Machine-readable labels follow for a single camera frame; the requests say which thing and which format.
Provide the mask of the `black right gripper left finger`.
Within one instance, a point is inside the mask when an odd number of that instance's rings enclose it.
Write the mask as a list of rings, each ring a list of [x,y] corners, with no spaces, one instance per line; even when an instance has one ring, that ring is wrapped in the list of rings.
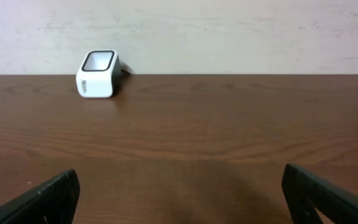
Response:
[[[0,206],[0,223],[72,223],[80,196],[73,169]]]

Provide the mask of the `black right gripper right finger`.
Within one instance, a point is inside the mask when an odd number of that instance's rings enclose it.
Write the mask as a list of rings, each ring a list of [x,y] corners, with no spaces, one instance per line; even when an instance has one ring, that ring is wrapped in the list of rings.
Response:
[[[319,212],[334,223],[358,223],[358,196],[296,164],[285,166],[282,190],[293,223],[322,223]]]

